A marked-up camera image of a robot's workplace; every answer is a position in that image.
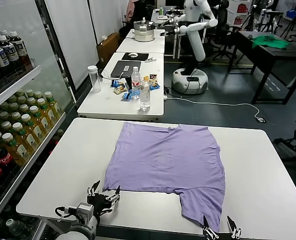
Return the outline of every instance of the t-shirt sleeve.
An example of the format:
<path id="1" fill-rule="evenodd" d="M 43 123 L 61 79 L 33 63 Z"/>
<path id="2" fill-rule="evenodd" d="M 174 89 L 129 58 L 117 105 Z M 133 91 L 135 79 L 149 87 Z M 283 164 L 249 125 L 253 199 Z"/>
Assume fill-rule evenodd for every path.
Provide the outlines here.
<path id="1" fill-rule="evenodd" d="M 219 232 L 224 191 L 198 187 L 178 191 L 178 194 L 180 195 L 182 216 L 203 225 L 203 216 L 205 215 L 210 228 L 216 233 Z"/>

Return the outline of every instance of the green cloth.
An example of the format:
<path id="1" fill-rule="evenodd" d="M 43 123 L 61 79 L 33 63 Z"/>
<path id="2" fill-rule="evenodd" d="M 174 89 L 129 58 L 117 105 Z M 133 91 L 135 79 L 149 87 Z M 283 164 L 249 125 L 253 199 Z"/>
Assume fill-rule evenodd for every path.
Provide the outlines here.
<path id="1" fill-rule="evenodd" d="M 253 38 L 252 40 L 253 40 L 252 48 L 258 45 L 262 45 L 262 46 L 267 46 L 271 48 L 285 49 L 286 46 L 289 45 L 287 41 L 278 39 L 274 35 L 258 36 Z"/>

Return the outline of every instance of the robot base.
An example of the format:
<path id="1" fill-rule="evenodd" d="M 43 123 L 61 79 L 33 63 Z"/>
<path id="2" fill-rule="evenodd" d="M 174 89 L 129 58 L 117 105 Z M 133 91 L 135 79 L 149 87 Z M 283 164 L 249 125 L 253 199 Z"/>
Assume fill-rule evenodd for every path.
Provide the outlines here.
<path id="1" fill-rule="evenodd" d="M 181 94 L 201 94 L 208 90 L 208 76 L 205 72 L 195 69 L 193 75 L 182 75 L 185 68 L 176 70 L 173 73 L 172 89 Z"/>

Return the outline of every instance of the computer mouse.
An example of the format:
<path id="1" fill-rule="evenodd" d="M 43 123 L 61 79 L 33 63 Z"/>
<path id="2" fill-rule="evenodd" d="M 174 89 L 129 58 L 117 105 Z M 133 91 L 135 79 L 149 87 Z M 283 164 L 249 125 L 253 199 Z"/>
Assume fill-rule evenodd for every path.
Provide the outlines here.
<path id="1" fill-rule="evenodd" d="M 132 52 L 132 53 L 129 53 L 128 56 L 131 58 L 136 58 L 138 56 L 138 54 L 136 52 Z"/>

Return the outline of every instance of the cardboard box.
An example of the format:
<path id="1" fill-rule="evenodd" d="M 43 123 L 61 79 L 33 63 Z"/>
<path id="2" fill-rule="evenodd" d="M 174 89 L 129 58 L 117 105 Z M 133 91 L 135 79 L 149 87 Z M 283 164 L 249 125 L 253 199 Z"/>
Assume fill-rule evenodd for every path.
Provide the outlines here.
<path id="1" fill-rule="evenodd" d="M 100 66 L 104 68 L 112 55 L 116 52 L 119 47 L 119 34 L 113 33 L 104 41 L 102 41 L 98 46 L 98 55 L 100 60 Z"/>

